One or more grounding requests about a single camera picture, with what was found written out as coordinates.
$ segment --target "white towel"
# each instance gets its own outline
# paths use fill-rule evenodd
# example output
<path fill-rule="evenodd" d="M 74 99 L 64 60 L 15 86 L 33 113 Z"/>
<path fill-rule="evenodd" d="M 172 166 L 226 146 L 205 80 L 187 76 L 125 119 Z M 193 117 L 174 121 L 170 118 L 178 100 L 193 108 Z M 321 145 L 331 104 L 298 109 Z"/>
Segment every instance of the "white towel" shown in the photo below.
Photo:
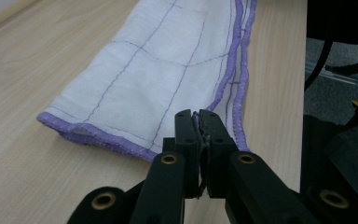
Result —
<path fill-rule="evenodd" d="M 174 115 L 209 109 L 239 149 L 255 0 L 141 0 L 37 119 L 80 144 L 152 160 Z"/>

